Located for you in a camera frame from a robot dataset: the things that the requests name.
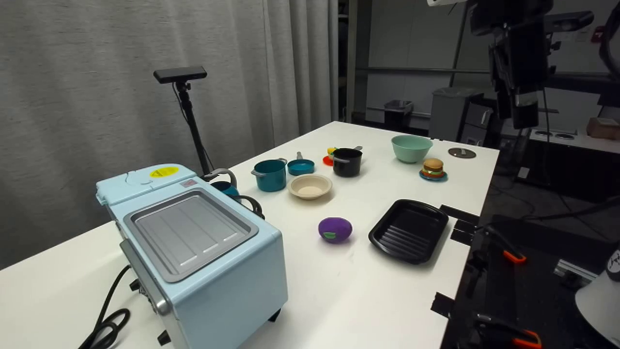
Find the black grill pan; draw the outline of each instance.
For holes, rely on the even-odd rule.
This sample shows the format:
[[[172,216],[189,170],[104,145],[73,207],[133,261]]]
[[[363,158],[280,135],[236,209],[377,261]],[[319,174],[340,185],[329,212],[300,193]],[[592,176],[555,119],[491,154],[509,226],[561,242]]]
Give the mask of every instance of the black grill pan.
[[[367,232],[369,242],[383,253],[422,263],[429,259],[447,214],[414,199],[396,199]]]

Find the toaster oven handle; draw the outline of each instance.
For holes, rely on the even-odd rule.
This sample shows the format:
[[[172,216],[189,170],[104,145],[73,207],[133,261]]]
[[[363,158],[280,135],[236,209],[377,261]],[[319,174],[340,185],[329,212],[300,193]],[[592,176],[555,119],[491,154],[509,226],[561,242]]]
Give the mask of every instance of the toaster oven handle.
[[[119,242],[119,249],[129,259],[129,265],[133,267],[133,271],[139,278],[139,288],[146,296],[146,300],[150,302],[150,307],[160,315],[168,313],[170,302],[160,294],[150,273],[146,271],[146,267],[143,265],[143,261],[139,259],[135,247],[131,245],[131,242],[127,238],[123,238]]]

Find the green bowl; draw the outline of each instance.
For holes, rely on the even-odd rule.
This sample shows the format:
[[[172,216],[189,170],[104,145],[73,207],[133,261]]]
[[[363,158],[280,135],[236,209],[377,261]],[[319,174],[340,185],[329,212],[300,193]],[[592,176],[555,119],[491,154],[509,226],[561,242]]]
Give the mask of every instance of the green bowl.
[[[391,137],[391,146],[400,162],[422,162],[431,141],[418,135],[394,135]]]

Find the black mug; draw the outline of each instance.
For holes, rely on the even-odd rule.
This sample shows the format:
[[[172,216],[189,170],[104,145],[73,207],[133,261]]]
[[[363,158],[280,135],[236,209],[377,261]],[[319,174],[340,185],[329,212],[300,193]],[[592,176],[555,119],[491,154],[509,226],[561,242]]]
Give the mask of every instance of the black mug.
[[[332,150],[332,172],[336,176],[356,176],[362,168],[362,150],[338,146]]]

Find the light blue toaster oven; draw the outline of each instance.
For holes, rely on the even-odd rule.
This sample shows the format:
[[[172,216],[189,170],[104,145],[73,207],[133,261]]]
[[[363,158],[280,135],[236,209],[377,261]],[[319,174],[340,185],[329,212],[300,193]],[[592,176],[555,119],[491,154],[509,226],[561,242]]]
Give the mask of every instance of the light blue toaster oven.
[[[181,164],[96,181],[176,349],[239,346],[286,300],[280,232]]]

